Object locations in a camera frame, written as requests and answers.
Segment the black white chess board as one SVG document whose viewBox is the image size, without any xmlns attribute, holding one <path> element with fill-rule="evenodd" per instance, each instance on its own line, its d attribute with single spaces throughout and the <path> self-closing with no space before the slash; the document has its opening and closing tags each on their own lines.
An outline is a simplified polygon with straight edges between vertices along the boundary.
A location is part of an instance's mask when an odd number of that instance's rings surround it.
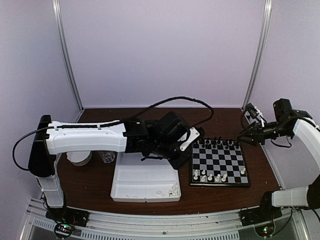
<svg viewBox="0 0 320 240">
<path fill-rule="evenodd" d="M 190 186 L 237 188 L 249 188 L 251 186 L 241 144 L 238 150 L 204 149 L 199 148 L 198 141 L 192 145 L 192 160 L 189 165 Z M 243 169 L 245 169 L 245 174 L 241 174 L 241 170 Z M 195 170 L 199 170 L 199 181 L 194 181 Z M 206 170 L 206 175 L 202 175 L 203 170 Z M 210 174 L 213 175 L 212 182 L 208 180 L 207 182 L 201 182 L 202 176 L 208 177 Z M 215 182 L 215 177 L 218 174 L 221 175 L 220 182 Z M 224 174 L 227 174 L 227 179 L 225 182 L 222 182 Z"/>
</svg>

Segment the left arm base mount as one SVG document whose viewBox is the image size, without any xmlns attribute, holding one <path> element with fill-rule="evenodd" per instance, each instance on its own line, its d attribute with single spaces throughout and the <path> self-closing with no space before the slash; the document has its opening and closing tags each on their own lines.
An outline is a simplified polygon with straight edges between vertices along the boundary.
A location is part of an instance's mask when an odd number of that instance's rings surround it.
<svg viewBox="0 0 320 240">
<path fill-rule="evenodd" d="M 79 231 L 78 227 L 86 227 L 89 220 L 89 212 L 74 208 L 49 208 L 46 218 L 55 222 L 53 233 L 59 239 L 66 239 Z"/>
</svg>

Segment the white plastic compartment tray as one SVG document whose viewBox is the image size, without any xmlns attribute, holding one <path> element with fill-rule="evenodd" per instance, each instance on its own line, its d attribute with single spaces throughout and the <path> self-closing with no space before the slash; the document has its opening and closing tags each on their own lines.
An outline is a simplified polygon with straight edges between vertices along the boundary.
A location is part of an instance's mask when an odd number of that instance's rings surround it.
<svg viewBox="0 0 320 240">
<path fill-rule="evenodd" d="M 141 153 L 119 153 L 115 161 L 110 197 L 122 203 L 178 202 L 181 198 L 179 172 L 166 159 L 142 159 Z M 125 193 L 133 185 L 177 184 L 179 195 L 164 198 L 132 198 Z"/>
</svg>

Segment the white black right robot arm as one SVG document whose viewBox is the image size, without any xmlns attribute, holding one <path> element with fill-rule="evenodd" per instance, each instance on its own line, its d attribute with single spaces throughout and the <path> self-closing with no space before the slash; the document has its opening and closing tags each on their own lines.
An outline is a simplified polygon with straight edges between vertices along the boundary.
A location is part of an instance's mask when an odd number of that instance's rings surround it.
<svg viewBox="0 0 320 240">
<path fill-rule="evenodd" d="M 305 110 L 293 109 L 291 101 L 280 98 L 273 103 L 275 121 L 267 122 L 258 107 L 248 103 L 243 113 L 248 113 L 254 121 L 242 128 L 237 140 L 252 146 L 264 145 L 266 140 L 279 137 L 298 137 L 312 155 L 316 164 L 320 163 L 320 127 Z M 259 220 L 266 221 L 282 207 L 319 209 L 320 179 L 311 184 L 285 190 L 267 191 L 256 210 Z"/>
</svg>

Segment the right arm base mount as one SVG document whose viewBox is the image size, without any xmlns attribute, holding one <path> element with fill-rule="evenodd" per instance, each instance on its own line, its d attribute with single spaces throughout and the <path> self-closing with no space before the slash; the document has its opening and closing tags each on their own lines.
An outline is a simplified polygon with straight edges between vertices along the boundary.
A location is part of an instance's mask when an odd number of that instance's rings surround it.
<svg viewBox="0 0 320 240">
<path fill-rule="evenodd" d="M 270 238 L 276 233 L 275 220 L 282 215 L 280 208 L 264 211 L 261 207 L 245 207 L 239 211 L 242 226 L 252 226 L 255 233 L 264 239 Z"/>
</svg>

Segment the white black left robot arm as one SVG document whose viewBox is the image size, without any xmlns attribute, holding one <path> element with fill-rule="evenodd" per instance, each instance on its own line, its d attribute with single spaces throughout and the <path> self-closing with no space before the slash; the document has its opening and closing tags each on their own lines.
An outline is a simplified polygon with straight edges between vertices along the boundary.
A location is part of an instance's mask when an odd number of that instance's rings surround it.
<svg viewBox="0 0 320 240">
<path fill-rule="evenodd" d="M 33 135 L 28 166 L 44 193 L 47 207 L 61 222 L 72 218 L 66 206 L 56 171 L 56 156 L 64 153 L 112 152 L 145 160 L 166 160 L 178 170 L 190 157 L 192 144 L 200 138 L 200 130 L 191 126 L 178 113 L 168 112 L 159 120 L 132 118 L 98 123 L 68 123 L 53 121 L 50 115 L 40 118 L 36 130 L 19 139 Z"/>
</svg>

